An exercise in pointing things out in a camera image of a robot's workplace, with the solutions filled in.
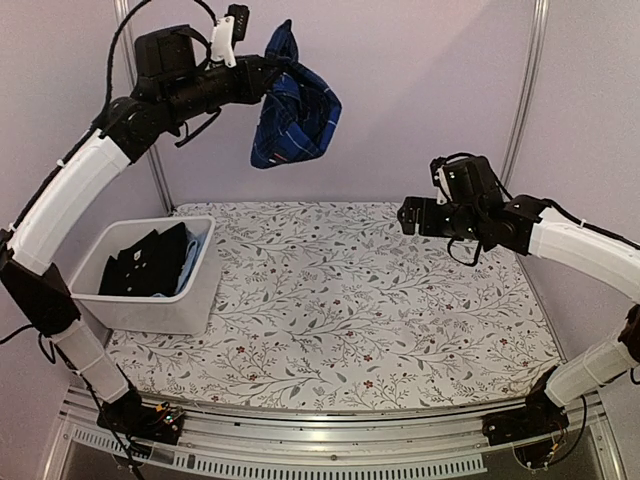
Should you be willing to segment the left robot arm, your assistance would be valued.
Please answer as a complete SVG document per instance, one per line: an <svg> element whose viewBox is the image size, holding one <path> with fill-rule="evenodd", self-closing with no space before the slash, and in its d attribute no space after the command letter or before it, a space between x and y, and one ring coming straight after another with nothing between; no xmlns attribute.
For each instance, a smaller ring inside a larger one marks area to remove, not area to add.
<svg viewBox="0 0 640 480"><path fill-rule="evenodd" d="M281 73L260 55L236 56L242 28L218 24L213 41L187 25L134 42L137 80L132 93L107 100L89 130L43 183L19 218L1 233L1 282L30 324L50 338L128 434L148 426L133 386L84 322L55 253L96 197L138 161L160 135L179 135L201 114L217 117L227 104L254 105Z"/></svg>

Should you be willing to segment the white plastic bin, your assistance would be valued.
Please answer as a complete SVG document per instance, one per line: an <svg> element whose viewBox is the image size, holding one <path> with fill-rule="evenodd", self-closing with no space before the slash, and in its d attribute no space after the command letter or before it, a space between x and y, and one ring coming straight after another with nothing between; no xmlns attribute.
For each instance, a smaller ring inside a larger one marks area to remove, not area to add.
<svg viewBox="0 0 640 480"><path fill-rule="evenodd" d="M108 260L141 241L184 224L198 240L195 260L179 292L164 294L149 281L123 295L100 291ZM70 281L72 298L105 327L132 332L192 335L204 333L209 311L221 280L221 260L215 245L216 220L211 216L165 217L119 221L109 225L94 242Z"/></svg>

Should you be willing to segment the blue plaid long sleeve shirt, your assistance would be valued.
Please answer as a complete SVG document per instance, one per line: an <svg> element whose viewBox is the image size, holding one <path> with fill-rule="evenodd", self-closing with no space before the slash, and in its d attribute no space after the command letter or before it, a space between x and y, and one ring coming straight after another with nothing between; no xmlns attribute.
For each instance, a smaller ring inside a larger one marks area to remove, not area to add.
<svg viewBox="0 0 640 480"><path fill-rule="evenodd" d="M253 139L250 164L257 169L306 162L328 150L342 113L331 87L300 62L293 22L272 34L265 58L284 68L267 92Z"/></svg>

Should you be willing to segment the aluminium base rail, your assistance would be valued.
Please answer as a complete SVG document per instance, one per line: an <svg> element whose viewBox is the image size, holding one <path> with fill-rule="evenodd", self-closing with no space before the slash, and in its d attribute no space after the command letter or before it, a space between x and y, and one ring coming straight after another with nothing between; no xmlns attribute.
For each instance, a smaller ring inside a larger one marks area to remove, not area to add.
<svg viewBox="0 0 640 480"><path fill-rule="evenodd" d="M174 445L144 442L134 467L98 427L89 393L70 387L55 419L42 479L632 479L598 394L567 410L556 457L533 468L525 447L542 437L491 445L487 415L506 400L409 410L327 411L240 407L174 398L184 411Z"/></svg>

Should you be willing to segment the left aluminium frame post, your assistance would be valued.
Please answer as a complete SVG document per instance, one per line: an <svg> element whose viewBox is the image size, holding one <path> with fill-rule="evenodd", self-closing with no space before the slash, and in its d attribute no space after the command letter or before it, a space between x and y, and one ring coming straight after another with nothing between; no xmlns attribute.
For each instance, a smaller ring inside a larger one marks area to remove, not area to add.
<svg viewBox="0 0 640 480"><path fill-rule="evenodd" d="M118 26L122 27L119 34L119 42L122 44L124 63L131 87L136 86L137 73L135 64L135 48L132 27L130 25L132 13L130 2L127 0L113 1ZM161 118L161 112L157 105L149 105L144 102L139 103L131 121L135 142L146 147L144 156L149 164L151 177L154 182L156 192L164 211L169 214L174 209L168 182L165 178L160 157L155 147L155 142L163 132L165 125Z"/></svg>

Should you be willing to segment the light blue denim shirt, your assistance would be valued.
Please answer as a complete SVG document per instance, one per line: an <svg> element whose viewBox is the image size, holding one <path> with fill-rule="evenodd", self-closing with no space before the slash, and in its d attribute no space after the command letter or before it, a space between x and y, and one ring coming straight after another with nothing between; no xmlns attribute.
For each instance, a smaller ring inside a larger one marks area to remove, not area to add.
<svg viewBox="0 0 640 480"><path fill-rule="evenodd" d="M152 278L152 297L167 298L181 293L187 286L200 256L206 234L195 235L186 229L160 257L159 270Z"/></svg>

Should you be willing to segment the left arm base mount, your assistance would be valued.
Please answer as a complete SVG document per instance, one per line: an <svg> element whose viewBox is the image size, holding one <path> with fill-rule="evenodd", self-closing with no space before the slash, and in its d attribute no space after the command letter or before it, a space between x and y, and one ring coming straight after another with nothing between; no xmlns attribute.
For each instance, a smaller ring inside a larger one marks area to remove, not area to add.
<svg viewBox="0 0 640 480"><path fill-rule="evenodd" d="M128 392L113 403L102 403L97 425L125 436L177 445L184 421L181 407L168 402L144 405L137 392Z"/></svg>

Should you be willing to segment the floral patterned table cloth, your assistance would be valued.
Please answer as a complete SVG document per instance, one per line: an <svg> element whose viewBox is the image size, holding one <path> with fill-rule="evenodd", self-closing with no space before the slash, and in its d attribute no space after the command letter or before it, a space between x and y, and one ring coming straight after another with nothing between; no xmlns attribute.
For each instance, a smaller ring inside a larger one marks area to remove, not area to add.
<svg viewBox="0 0 640 480"><path fill-rule="evenodd" d="M518 398L561 360L515 255L406 236L392 203L186 204L222 261L194 338L113 333L139 389L315 411Z"/></svg>

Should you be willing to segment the right aluminium frame post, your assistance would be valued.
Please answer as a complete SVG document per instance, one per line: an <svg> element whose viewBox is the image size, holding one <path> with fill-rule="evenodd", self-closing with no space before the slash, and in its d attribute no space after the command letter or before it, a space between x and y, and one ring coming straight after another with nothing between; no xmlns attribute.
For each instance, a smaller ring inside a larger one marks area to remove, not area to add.
<svg viewBox="0 0 640 480"><path fill-rule="evenodd" d="M504 163L500 173L500 179L505 184L510 182L515 171L518 154L524 139L528 115L534 99L537 78L545 45L549 7L549 0L535 0L533 2L533 14L524 76L511 132L507 142Z"/></svg>

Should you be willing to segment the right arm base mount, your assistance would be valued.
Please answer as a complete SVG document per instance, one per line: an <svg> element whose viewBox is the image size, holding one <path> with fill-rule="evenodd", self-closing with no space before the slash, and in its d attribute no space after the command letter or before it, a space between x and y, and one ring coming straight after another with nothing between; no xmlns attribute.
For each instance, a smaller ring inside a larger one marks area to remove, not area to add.
<svg viewBox="0 0 640 480"><path fill-rule="evenodd" d="M517 462L529 470L552 463L568 427L564 408L546 400L482 417L482 434L489 444L510 444Z"/></svg>

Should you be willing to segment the black shirt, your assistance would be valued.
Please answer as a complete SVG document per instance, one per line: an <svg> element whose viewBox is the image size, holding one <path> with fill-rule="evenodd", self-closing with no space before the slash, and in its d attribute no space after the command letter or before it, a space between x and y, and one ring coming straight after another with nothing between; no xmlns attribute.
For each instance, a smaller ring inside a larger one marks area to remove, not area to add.
<svg viewBox="0 0 640 480"><path fill-rule="evenodd" d="M170 239L184 234L180 222L159 233L152 230L130 247L110 256L103 270L98 293L104 296L152 297L152 278L158 272L160 257L168 250Z"/></svg>

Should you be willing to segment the aluminium frame post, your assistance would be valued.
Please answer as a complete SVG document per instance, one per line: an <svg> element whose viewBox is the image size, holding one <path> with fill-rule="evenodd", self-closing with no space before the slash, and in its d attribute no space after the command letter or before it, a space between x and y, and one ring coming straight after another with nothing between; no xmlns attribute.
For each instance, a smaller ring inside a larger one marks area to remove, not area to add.
<svg viewBox="0 0 640 480"><path fill-rule="evenodd" d="M535 0L533 2L533 14L524 76L511 132L507 142L504 163L500 173L500 179L505 184L510 182L515 171L518 154L524 139L528 115L534 99L537 78L545 45L549 7L549 0Z"/></svg>
<svg viewBox="0 0 640 480"><path fill-rule="evenodd" d="M136 86L137 73L135 64L135 48L132 27L130 25L132 13L130 2L127 0L113 1L118 26L122 27L119 34L119 42L122 44L124 63L131 87ZM135 142L146 147L144 156L149 164L151 177L154 182L156 192L164 211L169 214L174 209L168 182L165 178L160 157L155 147L155 142L163 132L165 125L161 118L161 112L157 105L149 105L144 102L139 103L131 121Z"/></svg>

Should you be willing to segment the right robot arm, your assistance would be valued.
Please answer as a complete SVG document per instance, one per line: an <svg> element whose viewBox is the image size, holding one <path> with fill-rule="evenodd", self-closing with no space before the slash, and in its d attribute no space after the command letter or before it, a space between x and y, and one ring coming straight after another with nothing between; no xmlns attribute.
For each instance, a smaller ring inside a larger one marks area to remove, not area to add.
<svg viewBox="0 0 640 480"><path fill-rule="evenodd" d="M518 255L555 339L573 356L528 394L517 427L537 436L556 409L639 365L639 245L579 218L557 201L508 192L489 160L461 152L430 163L433 197L408 196L406 235L463 240L481 254Z"/></svg>

